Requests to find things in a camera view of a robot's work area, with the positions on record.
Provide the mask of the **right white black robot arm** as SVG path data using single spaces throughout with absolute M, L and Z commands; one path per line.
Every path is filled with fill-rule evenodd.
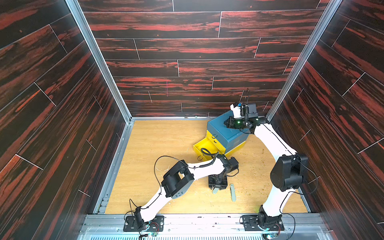
M 254 122 L 245 121 L 244 118 L 229 117 L 224 121 L 229 129 L 245 130 L 259 138 L 275 159 L 275 165 L 270 173 L 273 187 L 261 205 L 257 217 L 258 227 L 265 231 L 272 231 L 274 227 L 283 229 L 283 208 L 289 197 L 296 192 L 305 180 L 309 158 L 299 154 L 290 147 L 274 130 L 273 126 L 265 120 L 257 119 Z

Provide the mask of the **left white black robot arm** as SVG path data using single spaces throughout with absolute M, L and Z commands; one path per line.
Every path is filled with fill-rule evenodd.
M 236 158 L 227 158 L 219 152 L 213 154 L 206 148 L 202 148 L 202 153 L 212 159 L 197 164 L 177 160 L 177 163 L 163 175 L 163 180 L 158 182 L 160 188 L 155 196 L 146 205 L 136 207 L 133 217 L 139 232 L 145 231 L 153 224 L 157 213 L 170 200 L 183 196 L 195 181 L 208 177 L 209 188 L 213 192 L 227 188 L 230 173 L 239 171 L 239 162 Z

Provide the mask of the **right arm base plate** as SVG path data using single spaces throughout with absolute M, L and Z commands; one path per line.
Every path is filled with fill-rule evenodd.
M 282 215 L 269 217 L 264 213 L 258 215 L 243 215 L 240 217 L 240 223 L 245 231 L 276 231 L 285 229 L 282 222 Z

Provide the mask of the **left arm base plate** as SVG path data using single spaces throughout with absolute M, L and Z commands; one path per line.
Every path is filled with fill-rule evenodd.
M 156 215 L 149 222 L 144 222 L 141 218 L 137 220 L 135 216 L 126 216 L 123 232 L 152 232 L 159 233 L 164 230 L 165 217 Z

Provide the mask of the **teal yellow drawer cabinet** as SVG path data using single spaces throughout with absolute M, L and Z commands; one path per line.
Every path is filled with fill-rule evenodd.
M 231 154 L 239 150 L 245 145 L 249 135 L 235 129 L 228 129 L 224 125 L 224 121 L 229 117 L 233 117 L 233 112 L 228 112 L 208 121 L 206 137 L 211 140 L 218 140 L 226 149 L 224 155 L 228 158 Z

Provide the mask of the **yellow bottom drawer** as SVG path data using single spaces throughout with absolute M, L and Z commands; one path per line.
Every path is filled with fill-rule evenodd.
M 206 137 L 193 146 L 199 162 L 209 161 L 216 153 L 224 154 L 225 147 L 218 140 L 211 140 Z

